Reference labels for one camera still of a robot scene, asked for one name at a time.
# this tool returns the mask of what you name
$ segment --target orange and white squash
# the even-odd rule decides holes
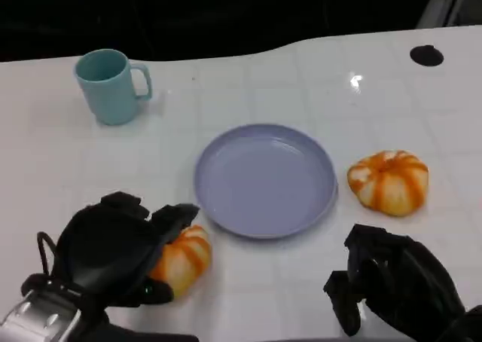
[[[425,202],[429,169],[406,151],[382,151],[350,167],[348,184],[367,208],[405,216]]]
[[[167,283],[174,298],[181,297],[211,264],[208,234],[199,225],[185,228],[163,254],[150,277]]]

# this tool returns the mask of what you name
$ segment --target white table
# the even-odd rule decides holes
[[[410,49],[434,44],[436,68]],[[116,190],[155,210],[195,201],[192,171],[214,136],[276,122],[317,139],[332,156],[340,196],[328,219],[279,242],[241,240],[208,223],[214,261],[188,298],[112,309],[140,331],[194,333],[202,342],[339,337],[322,287],[344,269],[356,223],[410,234],[452,274],[468,307],[482,303],[482,27],[322,38],[251,56],[147,63],[155,86],[146,112],[122,127],[98,125],[72,76],[77,58],[0,64],[1,312],[40,271],[35,233],[57,238],[72,214]],[[354,76],[362,76],[356,87]],[[430,169],[429,200],[409,218],[364,209],[347,167],[383,149],[410,150]],[[360,332],[396,337],[365,311]]]

